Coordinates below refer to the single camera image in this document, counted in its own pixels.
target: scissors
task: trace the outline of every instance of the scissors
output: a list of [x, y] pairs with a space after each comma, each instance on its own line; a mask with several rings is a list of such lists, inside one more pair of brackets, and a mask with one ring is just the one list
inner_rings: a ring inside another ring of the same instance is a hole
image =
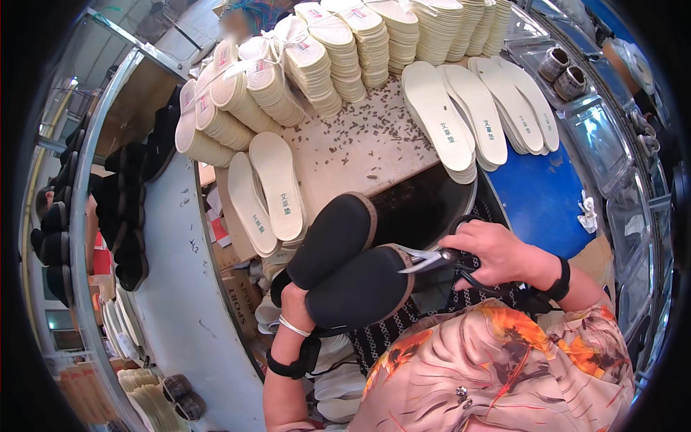
[[[458, 219], [454, 220], [454, 222], [451, 224], [451, 228], [448, 232], [449, 235], [456, 234], [456, 230], [462, 223], [467, 223], [471, 220], [481, 220], [483, 222], [486, 222], [483, 218], [472, 214], [461, 216]], [[398, 273], [421, 273], [433, 270], [438, 267], [442, 267], [444, 265], [455, 264], [455, 267], [458, 270], [461, 277], [467, 280], [471, 284], [471, 286], [476, 290], [484, 292], [485, 294], [490, 294], [493, 297], [497, 295], [501, 296], [508, 293], [508, 290], [497, 290], [495, 287], [484, 285], [483, 283], [478, 282], [474, 277], [471, 276], [471, 273], [476, 271], [477, 269], [472, 265], [464, 263], [465, 260], [473, 258], [471, 254], [464, 254], [462, 253], [462, 251], [453, 249], [451, 247], [442, 247], [438, 250], [417, 250], [410, 249], [409, 247], [401, 245], [396, 245], [396, 247], [398, 247], [400, 250], [404, 251], [408, 255], [411, 255], [414, 264], [414, 266], [412, 267], [399, 270]]]

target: woman's left hand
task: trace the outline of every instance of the woman's left hand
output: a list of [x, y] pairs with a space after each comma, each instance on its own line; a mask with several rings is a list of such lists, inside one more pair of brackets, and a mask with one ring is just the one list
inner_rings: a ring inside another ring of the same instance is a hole
[[281, 293], [281, 314], [283, 318], [296, 328], [304, 332], [312, 332], [316, 324], [305, 307], [307, 291], [298, 288], [294, 283], [289, 283]]

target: woman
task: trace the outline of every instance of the woman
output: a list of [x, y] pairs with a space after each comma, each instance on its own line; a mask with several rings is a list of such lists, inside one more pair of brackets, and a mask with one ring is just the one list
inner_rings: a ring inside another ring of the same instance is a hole
[[[474, 253], [485, 285], [524, 281], [547, 291], [562, 278], [557, 256], [499, 224], [473, 220], [439, 245]], [[469, 288], [459, 281], [455, 289]], [[306, 291], [289, 284], [283, 317], [311, 332]], [[631, 361], [609, 298], [576, 267], [558, 301], [566, 315], [546, 332], [497, 299], [419, 320], [370, 370], [349, 431], [606, 431], [634, 395]], [[303, 336], [281, 324], [271, 355], [299, 358]], [[302, 384], [268, 371], [269, 432], [314, 430]]]

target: black scissors handle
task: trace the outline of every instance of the black scissors handle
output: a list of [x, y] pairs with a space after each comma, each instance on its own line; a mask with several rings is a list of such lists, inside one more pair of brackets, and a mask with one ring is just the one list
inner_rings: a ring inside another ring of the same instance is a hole
[[[476, 216], [474, 214], [467, 214], [464, 216], [459, 217], [458, 219], [454, 220], [453, 223], [451, 224], [451, 228], [449, 229], [448, 233], [449, 235], [454, 235], [456, 234], [456, 230], [458, 227], [465, 222], [470, 222], [471, 220], [481, 220], [482, 222], [486, 222], [483, 218]], [[446, 259], [447, 261], [453, 260], [453, 262], [456, 262], [458, 260], [461, 260], [464, 258], [464, 255], [456, 249], [452, 249], [450, 247], [445, 247], [442, 248], [439, 253], [442, 254], [442, 257]], [[490, 294], [492, 296], [496, 295], [505, 295], [508, 294], [508, 291], [504, 292], [504, 290], [495, 290], [493, 287], [489, 287], [487, 285], [484, 285], [483, 283], [478, 282], [474, 277], [471, 276], [471, 273], [476, 271], [477, 269], [473, 267], [469, 267], [464, 264], [459, 264], [457, 265], [457, 268], [459, 270], [459, 274], [461, 277], [465, 280], [467, 280], [473, 288], [476, 290], [479, 290], [481, 292], [484, 292], [485, 294]]]

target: white insole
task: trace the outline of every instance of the white insole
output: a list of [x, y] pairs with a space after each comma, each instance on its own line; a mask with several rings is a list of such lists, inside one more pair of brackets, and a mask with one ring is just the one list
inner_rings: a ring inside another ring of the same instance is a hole
[[442, 163], [453, 171], [468, 169], [473, 163], [475, 143], [466, 141], [472, 134], [456, 113], [434, 66], [427, 62], [409, 64], [404, 70], [403, 86], [407, 102], [420, 117]]
[[542, 137], [545, 140], [545, 146], [550, 151], [557, 151], [559, 148], [559, 132], [557, 131], [554, 114], [538, 85], [520, 66], [508, 62], [499, 56], [493, 56], [492, 60], [504, 70], [509, 71], [508, 76], [511, 77], [515, 87], [525, 97], [535, 113], [542, 131]]
[[475, 141], [487, 162], [503, 165], [507, 161], [507, 143], [492, 94], [471, 71], [458, 65], [437, 67], [448, 84], [449, 95], [464, 109], [471, 121]]
[[274, 234], [282, 241], [295, 239], [302, 231], [303, 211], [290, 147], [275, 133], [262, 132], [252, 139], [249, 158], [261, 179]]
[[490, 59], [473, 57], [477, 76], [492, 92], [492, 96], [506, 111], [520, 135], [521, 141], [531, 153], [542, 151], [542, 134], [533, 109], [513, 85], [510, 72]]
[[228, 167], [228, 194], [257, 254], [270, 256], [278, 247], [271, 220], [254, 182], [254, 173], [246, 153], [236, 153]]

